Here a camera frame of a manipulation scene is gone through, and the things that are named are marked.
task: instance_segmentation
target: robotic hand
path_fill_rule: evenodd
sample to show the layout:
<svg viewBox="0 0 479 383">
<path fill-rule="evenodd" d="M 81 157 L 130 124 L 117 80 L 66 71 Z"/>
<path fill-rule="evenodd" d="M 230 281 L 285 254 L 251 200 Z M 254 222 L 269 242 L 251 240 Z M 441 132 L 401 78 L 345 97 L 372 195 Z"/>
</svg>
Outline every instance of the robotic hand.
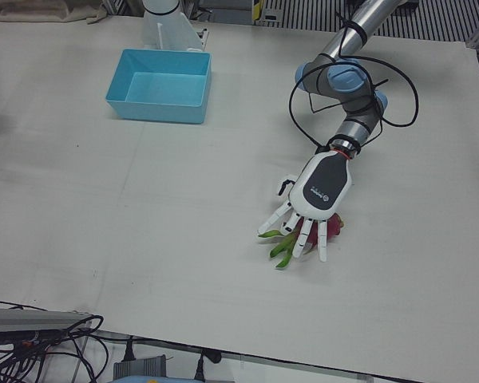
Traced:
<svg viewBox="0 0 479 383">
<path fill-rule="evenodd" d="M 318 223 L 319 259 L 327 260 L 327 220 L 351 185 L 348 163 L 350 158 L 339 150 L 320 152 L 305 165 L 286 201 L 259 228 L 260 234 L 291 211 L 291 217 L 282 224 L 280 231 L 291 233 L 303 219 L 293 256 L 298 258 L 307 242 L 314 221 Z"/>
<path fill-rule="evenodd" d="M 374 89 L 366 71 L 355 59 L 344 58 L 345 54 L 362 48 L 400 3 L 400 0 L 366 0 L 316 59 L 296 71 L 298 88 L 338 99 L 346 118 L 328 144 L 319 146 L 300 176 L 288 180 L 295 184 L 287 200 L 258 229 L 263 234 L 291 212 L 280 230 L 287 235 L 302 220 L 293 249 L 295 258 L 301 255 L 316 221 L 319 258 L 327 260 L 327 220 L 337 211 L 351 185 L 348 164 L 360 153 L 387 106 L 385 95 Z"/>
</svg>

